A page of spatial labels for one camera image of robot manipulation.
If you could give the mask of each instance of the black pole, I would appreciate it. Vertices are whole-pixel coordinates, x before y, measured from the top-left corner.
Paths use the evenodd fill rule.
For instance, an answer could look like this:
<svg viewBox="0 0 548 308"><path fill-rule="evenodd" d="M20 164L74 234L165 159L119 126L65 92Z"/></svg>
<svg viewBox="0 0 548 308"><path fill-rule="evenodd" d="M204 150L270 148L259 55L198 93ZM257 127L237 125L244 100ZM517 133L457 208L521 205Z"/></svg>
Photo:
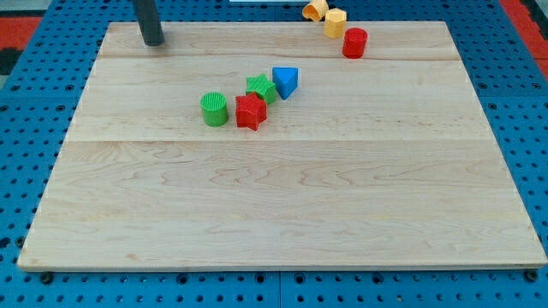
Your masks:
<svg viewBox="0 0 548 308"><path fill-rule="evenodd" d="M132 0L145 44L158 46L164 42L164 32L154 0Z"/></svg>

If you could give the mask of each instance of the wood grain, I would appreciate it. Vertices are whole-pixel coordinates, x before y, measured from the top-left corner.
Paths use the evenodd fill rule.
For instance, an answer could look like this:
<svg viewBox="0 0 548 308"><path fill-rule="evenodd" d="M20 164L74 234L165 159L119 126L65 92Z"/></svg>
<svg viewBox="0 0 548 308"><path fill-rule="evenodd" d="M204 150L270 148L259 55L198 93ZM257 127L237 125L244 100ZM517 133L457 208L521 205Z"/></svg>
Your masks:
<svg viewBox="0 0 548 308"><path fill-rule="evenodd" d="M113 23L18 263L43 271L535 268L546 256L442 22ZM245 78L293 96L236 128ZM197 103L229 98L229 123Z"/></svg>

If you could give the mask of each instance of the green cylinder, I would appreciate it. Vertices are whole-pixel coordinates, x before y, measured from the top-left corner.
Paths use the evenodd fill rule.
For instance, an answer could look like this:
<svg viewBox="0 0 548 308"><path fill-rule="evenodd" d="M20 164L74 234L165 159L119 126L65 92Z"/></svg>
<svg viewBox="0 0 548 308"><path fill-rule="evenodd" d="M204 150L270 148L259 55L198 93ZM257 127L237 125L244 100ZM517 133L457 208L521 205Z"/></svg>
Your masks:
<svg viewBox="0 0 548 308"><path fill-rule="evenodd" d="M229 119L226 97L218 92L209 92L200 101L205 124L219 127Z"/></svg>

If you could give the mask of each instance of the toy block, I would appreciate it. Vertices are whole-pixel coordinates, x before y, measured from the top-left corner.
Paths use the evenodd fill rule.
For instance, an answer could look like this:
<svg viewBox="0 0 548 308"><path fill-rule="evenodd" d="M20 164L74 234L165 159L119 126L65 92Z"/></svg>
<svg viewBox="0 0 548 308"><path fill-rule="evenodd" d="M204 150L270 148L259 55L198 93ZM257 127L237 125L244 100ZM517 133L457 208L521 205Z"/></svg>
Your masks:
<svg viewBox="0 0 548 308"><path fill-rule="evenodd" d="M272 80L282 99L287 99L297 88L299 80L298 68L272 68Z"/></svg>
<svg viewBox="0 0 548 308"><path fill-rule="evenodd" d="M236 125L249 127L256 131L259 124L266 120L266 102L257 93L236 97Z"/></svg>
<svg viewBox="0 0 548 308"><path fill-rule="evenodd" d="M346 12L342 9L330 9L325 14L324 35L336 39L344 34L346 28Z"/></svg>
<svg viewBox="0 0 548 308"><path fill-rule="evenodd" d="M325 13L329 9L329 5L325 0L312 0L302 10L302 16L313 21L321 21Z"/></svg>
<svg viewBox="0 0 548 308"><path fill-rule="evenodd" d="M226 97L218 92L209 92L200 100L205 124L219 127L229 119L226 108Z"/></svg>
<svg viewBox="0 0 548 308"><path fill-rule="evenodd" d="M367 44L367 32L360 28L350 28L344 34L342 54L350 59L359 59L363 56Z"/></svg>
<svg viewBox="0 0 548 308"><path fill-rule="evenodd" d="M276 101L276 85L268 80L265 74L247 78L246 94L251 92L257 93L257 95L259 95L267 104Z"/></svg>

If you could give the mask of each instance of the red cylinder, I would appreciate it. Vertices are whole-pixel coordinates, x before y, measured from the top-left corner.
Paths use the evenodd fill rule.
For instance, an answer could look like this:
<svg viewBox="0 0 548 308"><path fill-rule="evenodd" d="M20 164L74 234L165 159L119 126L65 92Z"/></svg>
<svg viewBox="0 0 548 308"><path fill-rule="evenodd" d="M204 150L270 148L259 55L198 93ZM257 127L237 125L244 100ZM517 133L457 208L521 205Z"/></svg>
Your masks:
<svg viewBox="0 0 548 308"><path fill-rule="evenodd" d="M350 28L344 34L342 54L350 59L359 59L366 49L367 32L360 28Z"/></svg>

